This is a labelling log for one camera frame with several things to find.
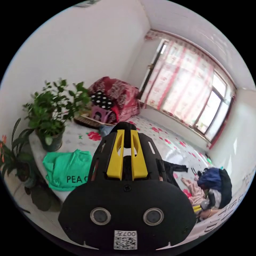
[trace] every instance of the flower pot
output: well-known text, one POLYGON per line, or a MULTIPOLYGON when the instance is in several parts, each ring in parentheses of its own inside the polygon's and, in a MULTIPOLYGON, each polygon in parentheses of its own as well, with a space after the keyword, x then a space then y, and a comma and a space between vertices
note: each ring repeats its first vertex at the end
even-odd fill
POLYGON ((47 152, 54 152, 59 150, 59 148, 62 145, 62 137, 63 137, 64 131, 65 129, 61 133, 51 136, 52 141, 50 144, 47 143, 46 136, 44 134, 40 134, 38 131, 36 131, 36 134, 41 141, 43 149, 47 152))
POLYGON ((31 170, 29 163, 24 163, 23 175, 18 175, 18 179, 23 183, 27 188, 32 188, 36 184, 36 175, 35 172, 31 170))

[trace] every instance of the pink floral curtain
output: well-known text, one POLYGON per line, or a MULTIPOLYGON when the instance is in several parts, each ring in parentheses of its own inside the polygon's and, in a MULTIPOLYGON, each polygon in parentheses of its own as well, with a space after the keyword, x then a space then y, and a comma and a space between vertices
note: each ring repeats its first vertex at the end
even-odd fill
MULTIPOLYGON (((146 39, 161 35, 152 31, 148 34, 146 39)), ((209 99, 215 65, 191 44, 171 36, 168 40, 141 100, 193 125, 209 99)))

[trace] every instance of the pink clothing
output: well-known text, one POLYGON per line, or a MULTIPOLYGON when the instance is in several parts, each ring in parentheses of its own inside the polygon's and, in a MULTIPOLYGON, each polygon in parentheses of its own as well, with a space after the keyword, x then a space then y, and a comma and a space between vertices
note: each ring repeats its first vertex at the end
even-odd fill
POLYGON ((188 187, 192 196, 189 200, 192 206, 200 205, 205 200, 204 191, 197 185, 197 182, 192 182, 189 179, 181 178, 181 181, 188 187))

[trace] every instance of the ceiling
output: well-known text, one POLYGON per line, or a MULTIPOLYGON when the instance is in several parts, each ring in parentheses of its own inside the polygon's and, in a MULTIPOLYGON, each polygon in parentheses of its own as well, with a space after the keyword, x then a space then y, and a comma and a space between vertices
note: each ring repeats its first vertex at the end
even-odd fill
POLYGON ((212 55, 237 88, 256 90, 244 60, 214 25, 195 12, 167 0, 140 0, 152 29, 182 36, 212 55))

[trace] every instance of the qr code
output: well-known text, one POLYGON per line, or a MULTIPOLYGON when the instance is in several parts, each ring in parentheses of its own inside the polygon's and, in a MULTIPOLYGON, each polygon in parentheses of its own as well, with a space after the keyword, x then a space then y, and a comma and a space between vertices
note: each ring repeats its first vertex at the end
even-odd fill
POLYGON ((137 232, 115 230, 114 249, 136 250, 137 249, 137 232))

